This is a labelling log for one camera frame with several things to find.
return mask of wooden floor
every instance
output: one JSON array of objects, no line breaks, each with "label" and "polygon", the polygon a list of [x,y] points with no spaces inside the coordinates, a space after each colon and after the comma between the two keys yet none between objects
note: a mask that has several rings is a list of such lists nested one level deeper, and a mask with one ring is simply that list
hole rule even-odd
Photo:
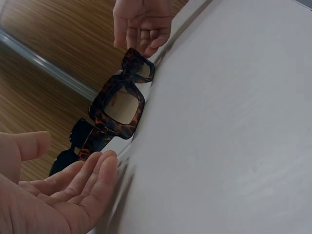
[{"label": "wooden floor", "polygon": [[[187,1],[173,0],[173,15]],[[99,90],[119,70],[125,53],[125,48],[113,47],[114,4],[115,0],[7,0],[0,27]]]},{"label": "wooden floor", "polygon": [[90,102],[0,44],[0,131],[49,131],[52,145],[43,158],[22,165],[21,179],[48,176],[55,157],[68,149],[69,133]]}]

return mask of sunglasses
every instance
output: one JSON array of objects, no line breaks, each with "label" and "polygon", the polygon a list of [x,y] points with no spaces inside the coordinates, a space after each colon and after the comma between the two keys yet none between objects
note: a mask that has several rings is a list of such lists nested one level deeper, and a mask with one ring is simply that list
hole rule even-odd
[{"label": "sunglasses", "polygon": [[104,84],[89,108],[94,125],[80,119],[70,133],[70,149],[55,160],[50,176],[78,160],[87,160],[114,137],[129,139],[137,129],[145,99],[136,83],[153,81],[155,66],[138,51],[129,48],[121,70]]}]

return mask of sunglasses lens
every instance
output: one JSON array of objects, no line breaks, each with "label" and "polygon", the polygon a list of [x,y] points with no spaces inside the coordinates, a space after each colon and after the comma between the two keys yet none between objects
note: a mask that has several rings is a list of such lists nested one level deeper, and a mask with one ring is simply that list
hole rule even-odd
[{"label": "sunglasses lens", "polygon": [[92,129],[93,125],[81,118],[70,133],[70,142],[74,147],[81,149]]},{"label": "sunglasses lens", "polygon": [[144,79],[134,80],[135,83],[146,83],[154,76],[154,65],[134,49],[129,49],[122,60],[122,67],[132,75],[139,75]]},{"label": "sunglasses lens", "polygon": [[104,112],[119,123],[129,124],[137,112],[138,99],[130,86],[120,85],[120,89],[104,105]]},{"label": "sunglasses lens", "polygon": [[72,150],[65,150],[61,152],[58,157],[55,159],[49,176],[54,175],[57,172],[64,170],[70,164],[79,160],[78,155],[74,153]]}]

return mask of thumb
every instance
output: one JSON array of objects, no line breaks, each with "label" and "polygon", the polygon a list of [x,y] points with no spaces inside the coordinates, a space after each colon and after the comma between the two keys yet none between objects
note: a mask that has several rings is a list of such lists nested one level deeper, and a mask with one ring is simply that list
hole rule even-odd
[{"label": "thumb", "polygon": [[114,47],[126,44],[128,20],[114,13]]},{"label": "thumb", "polygon": [[10,134],[19,147],[21,161],[32,160],[44,155],[51,144],[49,132]]}]

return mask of white table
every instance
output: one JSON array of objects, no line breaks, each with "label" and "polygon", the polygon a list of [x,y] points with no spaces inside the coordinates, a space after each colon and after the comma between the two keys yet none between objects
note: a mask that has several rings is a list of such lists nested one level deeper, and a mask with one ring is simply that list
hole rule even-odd
[{"label": "white table", "polygon": [[312,233],[311,25],[292,0],[213,0],[197,17],[125,153],[119,234]]}]

